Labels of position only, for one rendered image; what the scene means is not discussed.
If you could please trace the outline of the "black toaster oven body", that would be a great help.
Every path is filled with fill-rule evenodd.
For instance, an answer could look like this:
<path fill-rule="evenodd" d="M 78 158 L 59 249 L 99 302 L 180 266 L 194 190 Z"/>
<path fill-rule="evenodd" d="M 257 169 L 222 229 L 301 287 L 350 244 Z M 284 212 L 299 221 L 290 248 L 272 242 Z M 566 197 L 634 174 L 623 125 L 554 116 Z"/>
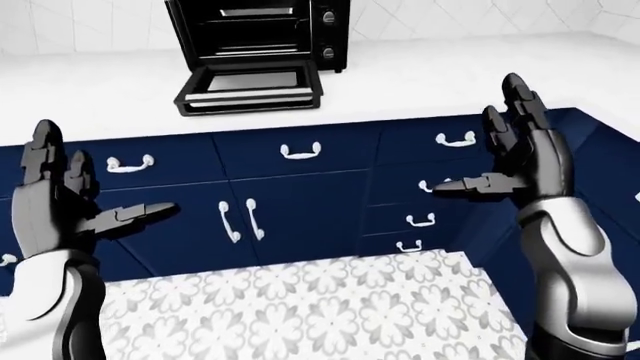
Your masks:
<path fill-rule="evenodd" d="M 310 59 L 347 68 L 350 0 L 164 0 L 187 67 Z M 333 11 L 334 24 L 322 15 Z M 322 50 L 333 47 L 335 58 Z"/>

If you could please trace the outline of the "navy blue cabinet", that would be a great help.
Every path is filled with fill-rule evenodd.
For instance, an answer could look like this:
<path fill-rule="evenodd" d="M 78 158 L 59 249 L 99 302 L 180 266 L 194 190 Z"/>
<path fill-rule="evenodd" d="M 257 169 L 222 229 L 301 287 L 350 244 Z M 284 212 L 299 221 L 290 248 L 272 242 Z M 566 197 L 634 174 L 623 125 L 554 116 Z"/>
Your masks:
<path fill-rule="evenodd" d="M 474 131 L 474 146 L 435 142 Z M 528 274 L 509 202 L 445 200 L 418 188 L 478 176 L 492 166 L 479 116 L 363 122 L 67 143 L 94 161 L 103 209 L 177 203 L 175 217 L 97 255 L 109 281 L 417 249 L 465 251 Z M 245 202 L 257 203 L 255 239 Z M 218 203 L 242 238 L 233 244 Z M 436 214 L 431 227 L 411 227 Z"/>

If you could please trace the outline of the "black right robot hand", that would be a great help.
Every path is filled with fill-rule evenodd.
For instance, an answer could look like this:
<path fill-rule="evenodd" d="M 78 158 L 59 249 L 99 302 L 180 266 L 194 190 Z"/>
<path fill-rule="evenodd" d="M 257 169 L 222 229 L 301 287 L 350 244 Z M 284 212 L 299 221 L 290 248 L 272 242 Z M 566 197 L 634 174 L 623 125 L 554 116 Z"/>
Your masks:
<path fill-rule="evenodd" d="M 573 158 L 564 136 L 550 126 L 543 101 L 518 74 L 507 74 L 501 89 L 508 116 L 493 106 L 482 112 L 492 170 L 435 185 L 432 194 L 476 203 L 509 199 L 519 209 L 538 200 L 572 196 Z"/>

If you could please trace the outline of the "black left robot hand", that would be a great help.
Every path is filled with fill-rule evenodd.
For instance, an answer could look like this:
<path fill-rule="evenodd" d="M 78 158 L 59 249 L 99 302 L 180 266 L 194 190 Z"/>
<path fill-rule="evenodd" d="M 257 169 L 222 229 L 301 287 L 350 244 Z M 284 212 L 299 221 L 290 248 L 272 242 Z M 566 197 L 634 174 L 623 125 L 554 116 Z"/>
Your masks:
<path fill-rule="evenodd" d="M 60 249 L 93 254 L 101 239 L 117 240 L 177 215 L 176 203 L 102 210 L 100 184 L 88 152 L 68 157 L 60 128 L 43 119 L 21 159 L 23 182 L 12 197 L 12 227 L 24 257 Z"/>

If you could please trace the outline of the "black toaster oven door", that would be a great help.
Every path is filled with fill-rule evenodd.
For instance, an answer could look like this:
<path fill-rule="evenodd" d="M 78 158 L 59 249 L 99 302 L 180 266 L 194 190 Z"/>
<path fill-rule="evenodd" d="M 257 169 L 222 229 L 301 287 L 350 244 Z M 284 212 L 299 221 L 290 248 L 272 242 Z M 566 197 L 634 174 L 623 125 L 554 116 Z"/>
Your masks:
<path fill-rule="evenodd" d="M 182 116 L 315 109 L 324 95 L 311 60 L 197 68 L 174 99 Z"/>

